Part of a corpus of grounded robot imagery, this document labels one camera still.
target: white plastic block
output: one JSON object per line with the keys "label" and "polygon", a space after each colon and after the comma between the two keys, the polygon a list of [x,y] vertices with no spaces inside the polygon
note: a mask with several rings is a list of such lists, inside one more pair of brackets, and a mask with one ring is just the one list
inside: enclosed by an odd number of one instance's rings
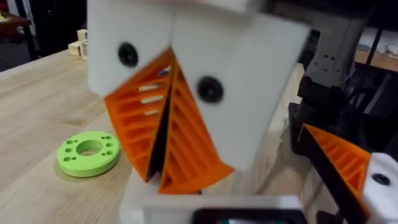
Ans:
{"label": "white plastic block", "polygon": [[[172,47],[220,159],[248,170],[307,39],[303,24],[180,4]],[[223,100],[201,100],[204,76],[219,80]]]}
{"label": "white plastic block", "polygon": [[[116,90],[170,46],[174,3],[88,0],[88,85],[101,96]],[[132,44],[137,66],[119,61],[119,46]]]}
{"label": "white plastic block", "polygon": [[[374,174],[386,176],[390,185],[376,182]],[[362,198],[372,213],[368,224],[398,223],[398,163],[391,156],[372,154]]]}

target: green ring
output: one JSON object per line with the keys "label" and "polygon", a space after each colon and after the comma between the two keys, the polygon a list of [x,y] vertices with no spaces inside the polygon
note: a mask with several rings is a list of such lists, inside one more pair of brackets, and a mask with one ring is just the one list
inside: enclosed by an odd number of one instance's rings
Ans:
{"label": "green ring", "polygon": [[[90,156],[88,149],[99,150]],[[118,140],[109,133],[90,131],[67,139],[57,149],[57,162],[64,173],[74,177],[92,177],[106,172],[120,159]]]}

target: wooden table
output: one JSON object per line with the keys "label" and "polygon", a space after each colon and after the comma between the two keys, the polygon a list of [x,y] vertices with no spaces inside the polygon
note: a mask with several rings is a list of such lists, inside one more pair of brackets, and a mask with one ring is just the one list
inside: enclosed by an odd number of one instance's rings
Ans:
{"label": "wooden table", "polygon": [[[204,194],[300,195],[310,220],[316,209],[335,210],[309,161],[289,146],[287,104],[299,101],[302,75],[296,65],[253,169]],[[109,172],[89,179],[69,177],[55,165],[56,149],[68,137],[113,133],[103,100],[87,88],[84,60],[60,52],[0,73],[0,127],[1,223],[118,222],[131,173],[125,156]]]}

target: hole in green ring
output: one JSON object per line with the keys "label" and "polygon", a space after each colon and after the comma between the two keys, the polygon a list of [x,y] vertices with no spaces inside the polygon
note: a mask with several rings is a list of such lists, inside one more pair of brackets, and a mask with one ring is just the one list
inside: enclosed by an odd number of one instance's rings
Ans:
{"label": "hole in green ring", "polygon": [[76,152],[82,156],[92,156],[99,153],[102,148],[103,145],[101,141],[86,140],[77,145]]}

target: orange gripper pad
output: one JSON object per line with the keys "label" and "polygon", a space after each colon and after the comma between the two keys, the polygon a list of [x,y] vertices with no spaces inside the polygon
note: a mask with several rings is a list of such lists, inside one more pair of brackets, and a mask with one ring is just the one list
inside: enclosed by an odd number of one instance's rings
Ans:
{"label": "orange gripper pad", "polygon": [[317,141],[345,184],[361,201],[366,172],[371,159],[370,153],[322,129],[308,124],[304,126]]}
{"label": "orange gripper pad", "polygon": [[119,141],[142,179],[147,167],[170,88],[171,49],[105,98]]}
{"label": "orange gripper pad", "polygon": [[167,147],[159,193],[189,194],[214,184],[233,169],[218,158],[177,62],[172,76]]}

